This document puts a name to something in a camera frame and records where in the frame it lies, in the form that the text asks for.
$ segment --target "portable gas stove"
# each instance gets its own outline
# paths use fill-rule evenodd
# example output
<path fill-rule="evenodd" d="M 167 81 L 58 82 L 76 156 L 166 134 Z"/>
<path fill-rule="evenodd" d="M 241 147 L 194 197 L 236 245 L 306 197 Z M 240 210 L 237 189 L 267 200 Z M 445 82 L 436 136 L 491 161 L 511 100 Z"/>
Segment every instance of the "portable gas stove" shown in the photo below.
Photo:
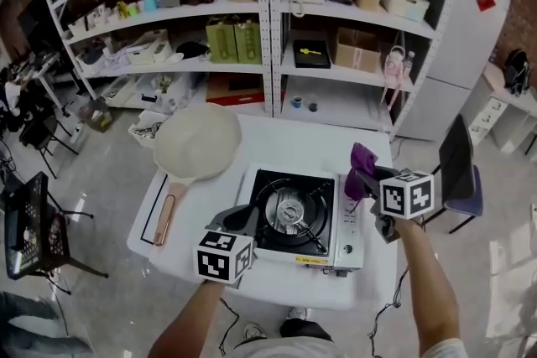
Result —
<path fill-rule="evenodd" d="M 345 178 L 250 166 L 237 204 L 259 209 L 256 256 L 341 275 L 362 268 L 361 217 L 355 202 L 343 192 Z"/>

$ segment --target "metal shelving unit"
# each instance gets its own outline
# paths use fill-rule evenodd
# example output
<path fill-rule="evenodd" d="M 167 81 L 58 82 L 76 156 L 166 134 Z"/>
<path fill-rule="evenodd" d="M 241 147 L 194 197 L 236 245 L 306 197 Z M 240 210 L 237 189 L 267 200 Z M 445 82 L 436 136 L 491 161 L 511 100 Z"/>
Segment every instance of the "metal shelving unit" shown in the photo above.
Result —
<path fill-rule="evenodd" d="M 59 15 L 56 13 L 56 9 L 65 5 L 68 1 L 69 0 L 56 0 L 56 2 L 53 3 L 52 0 L 47 0 L 47 3 L 49 5 L 50 14 L 55 23 L 56 29 L 64 41 L 65 50 L 69 55 L 77 74 L 80 76 L 82 82 L 84 82 L 87 90 L 90 92 L 91 96 L 94 99 L 97 98 L 97 93 L 91 87 L 89 79 L 95 76 L 86 76 L 82 73 L 81 67 L 78 64 L 75 53 L 73 51 L 73 46 L 76 45 L 76 43 L 93 38 L 101 34 L 106 34 L 119 29 L 126 29 L 129 27 L 139 26 L 147 23 L 161 22 L 163 24 L 163 27 L 165 27 L 166 21 L 177 18 L 210 16 L 216 14 L 257 13 L 259 15 L 259 24 L 261 29 L 263 58 L 263 63 L 261 65 L 220 65 L 211 63 L 210 61 L 200 61 L 198 59 L 192 59 L 180 61 L 179 63 L 173 65 L 163 64 L 151 66 L 129 66 L 119 70 L 105 70 L 98 76 L 120 76 L 140 73 L 159 73 L 164 71 L 222 71 L 234 73 L 258 73 L 263 75 L 263 86 L 265 95 L 264 113 L 267 116 L 273 115 L 269 0 L 258 0 L 255 3 L 235 3 L 232 1 L 225 1 L 215 2 L 208 5 L 184 5 L 177 8 L 163 8 L 152 13 L 140 13 L 136 17 L 119 20 L 116 23 L 108 23 L 101 27 L 87 31 L 84 34 L 76 37 L 70 36 L 70 32 L 64 31 L 60 24 Z M 245 107 L 241 107 L 239 111 L 248 113 L 248 109 Z M 253 111 L 253 115 L 258 114 L 259 107 L 254 106 Z"/>
<path fill-rule="evenodd" d="M 291 43 L 295 34 L 291 32 L 290 20 L 287 14 L 294 11 L 296 5 L 290 0 L 270 0 L 271 29 L 272 29 L 272 63 L 273 63 L 273 95 L 274 115 L 309 122 L 323 122 L 348 127 L 363 127 L 389 132 L 390 139 L 394 139 L 402 121 L 408 114 L 415 97 L 422 86 L 429 71 L 430 64 L 435 57 L 442 34 L 446 28 L 452 7 L 452 0 L 430 0 L 431 6 L 437 11 L 435 26 L 430 23 L 416 23 L 404 18 L 390 15 L 381 9 L 380 12 L 370 13 L 362 11 L 356 6 L 346 6 L 326 1 L 324 4 L 304 4 L 303 12 L 307 15 L 317 15 L 334 18 L 376 24 L 399 31 L 402 40 L 418 39 L 420 47 L 417 57 L 419 61 L 414 63 L 412 80 L 406 80 L 402 84 L 402 91 L 409 93 L 406 102 L 395 114 L 394 123 L 385 106 L 380 106 L 378 88 L 384 87 L 385 79 L 381 70 L 371 74 L 360 70 L 348 69 L 332 65 L 329 70 L 297 69 L 295 68 Z M 288 75 L 287 91 L 284 104 L 282 104 L 282 78 Z M 295 78 L 296 75 L 309 78 Z M 323 80 L 322 85 L 312 84 L 311 80 Z M 306 109 L 290 108 L 289 100 L 293 96 L 308 95 L 318 99 L 318 112 L 308 112 Z"/>

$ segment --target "white sneaker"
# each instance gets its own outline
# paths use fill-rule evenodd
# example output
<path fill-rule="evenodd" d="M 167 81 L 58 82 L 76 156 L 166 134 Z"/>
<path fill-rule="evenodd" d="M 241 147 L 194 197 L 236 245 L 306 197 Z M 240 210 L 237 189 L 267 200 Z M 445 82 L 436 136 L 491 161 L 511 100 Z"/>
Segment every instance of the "white sneaker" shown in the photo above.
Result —
<path fill-rule="evenodd" d="M 310 319 L 310 316 L 311 316 L 310 308 L 292 307 L 291 309 L 289 309 L 289 314 L 287 315 L 287 319 L 302 319 L 304 321 L 307 321 Z"/>
<path fill-rule="evenodd" d="M 267 335 L 263 332 L 261 327 L 254 322 L 251 322 L 250 324 L 246 324 L 244 326 L 244 331 L 242 332 L 242 336 L 245 340 L 252 339 L 253 337 L 264 337 L 266 338 Z"/>

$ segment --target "black bag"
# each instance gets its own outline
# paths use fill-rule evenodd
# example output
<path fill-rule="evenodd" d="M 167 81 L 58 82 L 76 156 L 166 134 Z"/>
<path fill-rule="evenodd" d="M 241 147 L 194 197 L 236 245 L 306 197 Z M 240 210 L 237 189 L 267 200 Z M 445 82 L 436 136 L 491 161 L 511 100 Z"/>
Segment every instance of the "black bag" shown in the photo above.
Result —
<path fill-rule="evenodd" d="M 505 88 L 516 96 L 525 93 L 529 89 L 531 76 L 531 64 L 528 55 L 521 49 L 511 51 L 503 66 Z"/>

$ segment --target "green box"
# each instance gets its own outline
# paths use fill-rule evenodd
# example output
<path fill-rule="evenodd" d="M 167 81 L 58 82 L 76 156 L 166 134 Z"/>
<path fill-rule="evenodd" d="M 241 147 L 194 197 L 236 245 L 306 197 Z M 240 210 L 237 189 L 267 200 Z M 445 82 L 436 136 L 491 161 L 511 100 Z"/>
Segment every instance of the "green box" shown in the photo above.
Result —
<path fill-rule="evenodd" d="M 233 23 L 225 18 L 218 21 L 212 19 L 206 31 L 213 63 L 238 63 Z"/>
<path fill-rule="evenodd" d="M 249 65 L 261 65 L 261 32 L 259 23 L 235 24 L 235 40 L 237 41 L 238 62 Z"/>

